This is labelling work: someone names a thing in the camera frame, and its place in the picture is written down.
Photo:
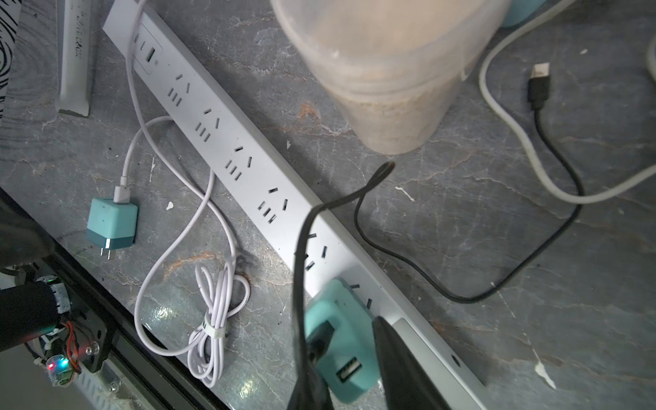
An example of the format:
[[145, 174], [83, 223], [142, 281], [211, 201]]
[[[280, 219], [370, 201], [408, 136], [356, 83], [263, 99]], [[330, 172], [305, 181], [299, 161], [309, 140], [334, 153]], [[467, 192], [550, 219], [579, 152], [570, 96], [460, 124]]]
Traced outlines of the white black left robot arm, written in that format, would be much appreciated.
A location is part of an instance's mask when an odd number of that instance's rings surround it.
[[52, 384], [100, 372], [115, 321], [70, 255], [1, 194], [1, 349], [25, 345]]

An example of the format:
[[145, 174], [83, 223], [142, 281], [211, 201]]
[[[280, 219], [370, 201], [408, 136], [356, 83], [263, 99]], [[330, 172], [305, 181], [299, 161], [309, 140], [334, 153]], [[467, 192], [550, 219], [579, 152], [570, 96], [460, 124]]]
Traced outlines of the teal charger with lilac cable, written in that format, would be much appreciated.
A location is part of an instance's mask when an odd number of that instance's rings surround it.
[[118, 249], [133, 245], [138, 221], [138, 206], [115, 203], [109, 198], [93, 198], [86, 238], [100, 249], [100, 256], [111, 260]]

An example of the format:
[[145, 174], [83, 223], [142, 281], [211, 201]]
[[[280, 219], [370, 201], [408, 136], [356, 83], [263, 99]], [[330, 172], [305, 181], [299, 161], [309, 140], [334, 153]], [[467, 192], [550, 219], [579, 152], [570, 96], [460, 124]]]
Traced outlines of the teal charger with black cable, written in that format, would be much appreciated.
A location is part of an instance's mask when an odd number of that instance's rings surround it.
[[305, 333], [328, 323], [333, 329], [316, 367], [339, 401], [350, 404], [378, 384], [373, 316], [341, 278], [328, 282], [305, 312]]

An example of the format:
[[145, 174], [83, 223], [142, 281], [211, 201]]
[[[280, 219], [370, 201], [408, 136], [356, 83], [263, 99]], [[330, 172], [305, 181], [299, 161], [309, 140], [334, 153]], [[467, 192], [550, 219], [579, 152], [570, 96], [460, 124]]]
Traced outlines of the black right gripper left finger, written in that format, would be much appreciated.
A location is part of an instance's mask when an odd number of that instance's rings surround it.
[[302, 362], [302, 372], [287, 405], [287, 410], [302, 409], [333, 410], [328, 385], [309, 360]]

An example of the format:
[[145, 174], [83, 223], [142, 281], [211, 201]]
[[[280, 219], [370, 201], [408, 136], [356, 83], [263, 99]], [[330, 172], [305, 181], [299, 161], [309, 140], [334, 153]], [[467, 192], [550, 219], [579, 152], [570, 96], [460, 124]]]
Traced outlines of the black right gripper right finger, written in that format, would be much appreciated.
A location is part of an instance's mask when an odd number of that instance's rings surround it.
[[389, 409], [450, 409], [399, 334], [382, 317], [372, 323], [379, 372]]

